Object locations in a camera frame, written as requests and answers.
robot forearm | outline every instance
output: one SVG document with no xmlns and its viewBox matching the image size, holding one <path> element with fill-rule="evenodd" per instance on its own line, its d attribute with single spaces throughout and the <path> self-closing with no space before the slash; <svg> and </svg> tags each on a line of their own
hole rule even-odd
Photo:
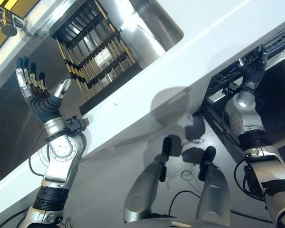
<svg viewBox="0 0 285 228">
<path fill-rule="evenodd" d="M 244 168 L 250 192 L 264 198 L 272 221 L 285 227 L 285 162 L 268 139 L 256 112 L 254 91 L 265 72 L 266 52 L 261 48 L 259 65 L 243 65 L 243 83 L 227 103 L 230 128 L 245 153 Z"/>
</svg>

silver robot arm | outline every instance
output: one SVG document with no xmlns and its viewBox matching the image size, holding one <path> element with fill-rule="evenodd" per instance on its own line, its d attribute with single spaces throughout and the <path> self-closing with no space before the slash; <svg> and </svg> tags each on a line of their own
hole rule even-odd
<svg viewBox="0 0 285 228">
<path fill-rule="evenodd" d="M 56 228 L 63 218 L 63 209 L 72 187 L 78 161 L 86 148 L 83 120 L 75 117 L 67 124 L 59 107 L 71 85 L 71 79 L 61 81 L 50 95 L 45 85 L 45 75 L 36 77 L 36 64 L 28 70 L 28 58 L 16 62 L 17 80 L 22 94 L 33 114 L 44 124 L 49 144 L 49 165 L 33 205 L 28 209 L 22 228 Z"/>
<path fill-rule="evenodd" d="M 151 206 L 156 197 L 158 181 L 165 181 L 165 164 L 169 158 L 171 146 L 171 138 L 166 137 L 162 144 L 162 152 L 144 169 L 131 187 L 123 207 L 125 223 L 152 217 Z"/>
<path fill-rule="evenodd" d="M 265 73 L 267 60 L 263 46 L 259 54 L 260 61 L 254 64 L 239 60 L 243 83 L 228 101 L 226 112 L 230 128 L 246 154 L 244 171 L 250 193 L 264 199 L 273 223 L 285 228 L 285 162 L 268 139 L 255 109 L 254 91 Z"/>
</svg>

wire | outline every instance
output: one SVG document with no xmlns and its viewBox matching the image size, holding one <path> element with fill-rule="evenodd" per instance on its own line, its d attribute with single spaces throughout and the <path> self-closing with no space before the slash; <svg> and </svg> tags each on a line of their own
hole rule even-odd
<svg viewBox="0 0 285 228">
<path fill-rule="evenodd" d="M 240 164 L 242 164 L 243 162 L 245 161 L 245 159 L 241 160 L 234 168 L 234 171 L 233 171 L 233 177 L 234 177 L 234 181 L 236 182 L 238 188 L 243 192 L 245 193 L 246 195 L 250 196 L 251 198 L 254 198 L 255 200 L 258 200 L 258 201 L 262 201 L 262 202 L 265 202 L 263 199 L 259 198 L 259 197 L 256 197 L 255 195 L 253 195 L 251 192 L 247 191 L 247 190 L 244 190 L 240 184 L 238 183 L 238 180 L 237 180 L 237 169 L 238 167 L 240 166 Z"/>
<path fill-rule="evenodd" d="M 184 193 L 184 192 L 189 192 L 189 193 L 192 193 L 193 195 L 195 195 L 196 197 L 200 198 L 200 196 L 198 194 L 195 194 L 193 191 L 188 191 L 188 190 L 184 190 L 184 191 L 180 191 L 179 193 L 177 193 L 174 198 L 172 199 L 172 202 L 170 204 L 170 207 L 169 207 L 169 213 L 168 215 L 171 215 L 171 209 L 172 209 L 172 205 L 173 205 L 173 202 L 175 201 L 176 197 L 178 195 L 180 195 L 181 193 Z"/>
<path fill-rule="evenodd" d="M 247 189 L 246 189 L 246 175 L 245 175 L 244 178 L 243 178 L 243 189 L 244 189 L 245 191 L 247 191 Z"/>
<path fill-rule="evenodd" d="M 38 142 L 38 140 L 39 140 L 39 138 L 41 137 L 42 133 L 43 133 L 43 129 L 41 130 L 40 134 L 38 135 L 38 137 L 37 137 L 36 140 L 34 141 L 32 147 L 30 148 L 30 151 L 29 151 L 29 153 L 28 153 L 28 155 L 29 155 L 29 156 L 28 156 L 28 162 L 29 162 L 29 163 L 28 163 L 28 166 L 29 166 L 29 169 L 31 170 L 31 172 L 32 172 L 33 174 L 35 174 L 35 175 L 37 175 L 37 176 L 40 176 L 40 177 L 43 177 L 44 175 L 43 175 L 43 174 L 40 174 L 40 173 L 37 173 L 37 172 L 35 172 L 35 171 L 33 170 L 32 164 L 31 164 L 31 161 L 30 161 L 30 158 L 31 158 L 31 156 L 32 156 L 33 149 L 34 149 L 34 147 L 36 146 L 36 143 Z"/>
<path fill-rule="evenodd" d="M 19 228 L 19 227 L 20 227 L 20 225 L 21 225 L 21 223 L 22 223 L 22 221 L 23 221 L 24 219 L 25 219 L 25 216 L 24 216 L 22 219 L 20 219 L 20 221 L 18 222 L 16 228 Z"/>
<path fill-rule="evenodd" d="M 73 228 L 71 219 L 72 219 L 71 217 L 67 217 L 67 219 L 66 219 L 66 227 L 67 227 L 67 222 L 69 222 L 70 227 Z"/>
<path fill-rule="evenodd" d="M 250 216 L 250 215 L 246 215 L 246 214 L 243 214 L 243 213 L 238 212 L 236 210 L 230 210 L 230 212 L 233 213 L 233 214 L 239 215 L 239 216 L 243 216 L 243 217 L 249 218 L 249 219 L 254 219 L 254 220 L 261 221 L 261 222 L 266 222 L 266 223 L 272 223 L 272 221 L 269 221 L 269 220 L 266 220 L 266 219 L 262 219 L 262 218 L 253 217 L 253 216 Z"/>
<path fill-rule="evenodd" d="M 179 194 L 183 193 L 183 192 L 192 193 L 192 194 L 195 195 L 196 197 L 200 198 L 200 196 L 199 196 L 198 194 L 195 194 L 195 193 L 192 192 L 192 191 L 184 190 L 184 191 L 178 192 L 178 193 L 174 196 L 174 198 L 172 199 L 172 202 L 171 202 L 170 207 L 169 207 L 169 213 L 168 213 L 168 215 L 171 215 L 172 205 L 173 205 L 173 202 L 175 201 L 176 197 L 177 197 Z M 246 214 L 241 213 L 241 212 L 238 212 L 238 211 L 236 211 L 236 210 L 230 210 L 230 212 L 233 213 L 233 214 L 239 215 L 239 216 L 246 217 L 246 218 L 248 218 L 248 219 L 254 219 L 254 220 L 261 221 L 261 222 L 266 222 L 266 223 L 273 223 L 272 221 L 269 221 L 269 220 L 266 220 L 266 219 L 262 219 L 262 218 L 253 217 L 253 216 L 250 216 L 250 215 L 246 215 Z"/>
<path fill-rule="evenodd" d="M 50 162 L 51 158 L 49 157 L 49 144 L 47 145 L 47 159 Z"/>
<path fill-rule="evenodd" d="M 183 177 L 183 173 L 184 173 L 184 172 L 190 173 L 190 174 L 191 174 L 191 178 L 190 178 L 190 179 L 189 179 L 189 178 L 188 178 L 188 179 L 187 179 L 187 178 L 184 178 L 184 177 Z M 200 185 L 198 184 L 197 180 L 195 179 L 194 173 L 192 173 L 192 172 L 190 172 L 190 171 L 188 171 L 188 170 L 184 170 L 183 172 L 181 172 L 180 177 L 181 177 L 184 181 L 188 182 L 188 184 L 189 184 L 192 188 L 194 188 L 195 191 L 197 191 L 199 194 L 201 194 L 200 190 L 198 190 L 198 189 L 190 182 L 190 180 L 194 179 L 195 182 L 196 182 L 196 185 L 201 189 Z"/>
<path fill-rule="evenodd" d="M 4 222 L 2 222 L 0 224 L 0 228 L 3 227 L 5 224 L 7 224 L 9 221 L 11 221 L 13 218 L 15 218 L 16 216 L 22 214 L 23 212 L 27 211 L 29 208 L 25 208 L 24 210 L 12 215 L 11 217 L 9 217 L 7 220 L 5 220 Z"/>
</svg>

robot finger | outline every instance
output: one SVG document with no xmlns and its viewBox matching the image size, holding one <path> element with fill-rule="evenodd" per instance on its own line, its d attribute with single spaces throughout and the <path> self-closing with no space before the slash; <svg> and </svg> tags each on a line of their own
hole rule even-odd
<svg viewBox="0 0 285 228">
<path fill-rule="evenodd" d="M 29 59 L 24 56 L 22 58 L 23 62 L 22 62 L 22 69 L 23 69 L 23 73 L 24 73 L 24 78 L 25 78 L 25 81 L 30 85 L 31 84 L 31 80 L 29 78 Z"/>
<path fill-rule="evenodd" d="M 36 63 L 31 63 L 29 68 L 29 77 L 31 80 L 31 85 L 37 88 L 37 78 L 36 78 Z"/>
<path fill-rule="evenodd" d="M 71 86 L 71 83 L 72 80 L 70 78 L 62 79 L 54 92 L 54 96 L 62 99 Z"/>
<path fill-rule="evenodd" d="M 16 66 L 15 66 L 16 67 L 16 77 L 17 77 L 19 87 L 21 88 L 21 92 L 25 100 L 27 100 L 28 97 L 35 96 L 35 93 L 32 90 L 30 84 L 25 79 L 25 73 L 24 73 L 22 66 L 23 66 L 23 59 L 19 57 L 16 61 Z"/>
</svg>

reflective metal surface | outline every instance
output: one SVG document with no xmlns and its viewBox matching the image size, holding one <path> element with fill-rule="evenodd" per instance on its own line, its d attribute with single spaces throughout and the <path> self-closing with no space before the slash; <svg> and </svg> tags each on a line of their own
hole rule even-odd
<svg viewBox="0 0 285 228">
<path fill-rule="evenodd" d="M 183 37 L 154 0 L 100 0 L 133 57 L 146 68 Z"/>
<path fill-rule="evenodd" d="M 17 28 L 24 29 L 26 25 L 27 22 L 25 19 L 0 5 L 0 27 L 4 35 L 8 37 L 15 36 L 17 34 Z"/>
</svg>

